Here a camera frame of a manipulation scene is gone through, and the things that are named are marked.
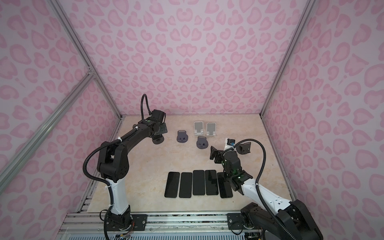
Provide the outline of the black phone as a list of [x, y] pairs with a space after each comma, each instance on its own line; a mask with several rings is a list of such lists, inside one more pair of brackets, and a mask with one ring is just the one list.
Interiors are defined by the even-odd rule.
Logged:
[[205, 171], [194, 170], [193, 171], [193, 195], [203, 196], [205, 194], [206, 194]]
[[218, 178], [218, 185], [219, 185], [219, 192], [220, 197], [222, 199], [232, 198], [233, 192], [230, 183], [225, 178], [224, 172], [217, 173]]
[[219, 194], [218, 177], [216, 170], [205, 170], [206, 195], [216, 196]]

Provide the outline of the blue phone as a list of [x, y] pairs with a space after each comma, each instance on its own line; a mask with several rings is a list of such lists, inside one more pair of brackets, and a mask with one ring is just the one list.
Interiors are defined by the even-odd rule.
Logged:
[[167, 177], [167, 183], [165, 188], [165, 198], [176, 198], [179, 190], [180, 181], [179, 172], [169, 172]]

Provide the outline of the purple phone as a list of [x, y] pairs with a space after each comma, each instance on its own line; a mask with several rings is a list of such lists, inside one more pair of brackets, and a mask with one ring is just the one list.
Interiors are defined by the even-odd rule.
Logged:
[[158, 134], [162, 135], [162, 134], [166, 134], [167, 132], [168, 132], [168, 129], [167, 129], [167, 125], [166, 125], [166, 123], [162, 123], [162, 124], [160, 125]]

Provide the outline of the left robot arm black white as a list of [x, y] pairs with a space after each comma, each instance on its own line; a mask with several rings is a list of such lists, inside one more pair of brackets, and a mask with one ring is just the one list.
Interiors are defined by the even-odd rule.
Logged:
[[133, 229], [133, 219], [125, 194], [125, 177], [129, 171], [129, 152], [142, 140], [151, 138], [155, 145], [164, 141], [167, 133], [166, 113], [153, 110], [149, 117], [140, 120], [132, 130], [113, 142], [104, 142], [101, 147], [97, 170], [106, 182], [110, 206], [105, 215], [105, 225], [113, 230]]

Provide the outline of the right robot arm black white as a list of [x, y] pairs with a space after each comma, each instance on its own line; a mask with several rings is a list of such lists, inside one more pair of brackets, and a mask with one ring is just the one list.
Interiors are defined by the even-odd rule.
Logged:
[[211, 147], [210, 159], [223, 166], [224, 180], [235, 192], [252, 200], [241, 209], [244, 224], [260, 227], [277, 240], [322, 240], [323, 234], [307, 206], [284, 199], [266, 189], [242, 169], [236, 151]]

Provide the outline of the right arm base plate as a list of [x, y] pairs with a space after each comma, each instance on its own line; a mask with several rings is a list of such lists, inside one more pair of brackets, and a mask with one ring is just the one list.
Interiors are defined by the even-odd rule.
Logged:
[[229, 230], [243, 230], [244, 229], [244, 217], [241, 213], [228, 213], [227, 224]]

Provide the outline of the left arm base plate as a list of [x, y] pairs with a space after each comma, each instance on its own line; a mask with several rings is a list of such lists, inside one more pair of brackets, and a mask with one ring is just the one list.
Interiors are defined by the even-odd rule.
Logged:
[[147, 215], [115, 215], [110, 214], [107, 217], [107, 231], [144, 231], [147, 224]]

